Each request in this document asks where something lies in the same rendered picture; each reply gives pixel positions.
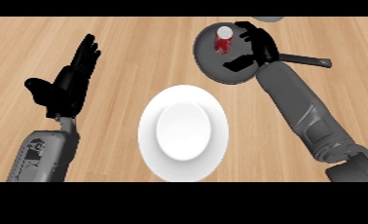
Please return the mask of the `white round plate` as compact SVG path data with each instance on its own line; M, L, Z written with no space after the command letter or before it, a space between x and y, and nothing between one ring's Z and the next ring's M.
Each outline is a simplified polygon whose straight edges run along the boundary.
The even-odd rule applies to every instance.
M199 181L218 168L230 142L227 113L216 97L193 85L151 99L138 125L143 159L166 181Z

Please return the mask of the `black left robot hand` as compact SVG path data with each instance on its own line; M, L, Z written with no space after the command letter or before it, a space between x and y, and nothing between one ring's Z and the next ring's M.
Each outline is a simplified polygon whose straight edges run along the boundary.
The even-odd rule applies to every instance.
M35 102L46 107L46 117L75 118L82 110L91 76L101 56L95 36L88 34L80 42L75 59L52 83L29 78L26 87Z

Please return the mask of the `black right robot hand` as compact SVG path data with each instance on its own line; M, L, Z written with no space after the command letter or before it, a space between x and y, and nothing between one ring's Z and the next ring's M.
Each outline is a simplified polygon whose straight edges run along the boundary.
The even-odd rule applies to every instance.
M249 21L237 21L236 25L246 29L239 37L252 44L252 55L240 56L224 66L234 72L240 72L253 63L262 66L280 60L280 51L271 34L264 28L256 27Z

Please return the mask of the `dark grey frying pan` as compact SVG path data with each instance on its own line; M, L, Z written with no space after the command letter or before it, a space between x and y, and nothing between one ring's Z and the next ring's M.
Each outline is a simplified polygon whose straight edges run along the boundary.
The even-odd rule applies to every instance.
M221 55L215 49L216 31L221 26L228 26L234 30L234 41L230 52L225 55ZM227 62L234 61L240 56L253 54L252 44L239 37L245 31L246 29L239 27L234 22L215 23L202 30L193 45L194 59L202 72L212 80L228 85L236 85L249 81L255 77L262 66L273 63L267 63L262 66L259 66L258 63L253 63L240 72L234 72L224 66ZM280 53L279 61L315 65L327 68L333 67L333 62L329 58L311 56Z

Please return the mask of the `red can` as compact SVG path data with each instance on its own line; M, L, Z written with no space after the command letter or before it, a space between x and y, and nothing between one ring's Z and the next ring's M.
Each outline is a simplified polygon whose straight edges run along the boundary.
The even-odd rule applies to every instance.
M215 49L221 55L230 52L234 41L234 30L228 26L221 26L216 31Z

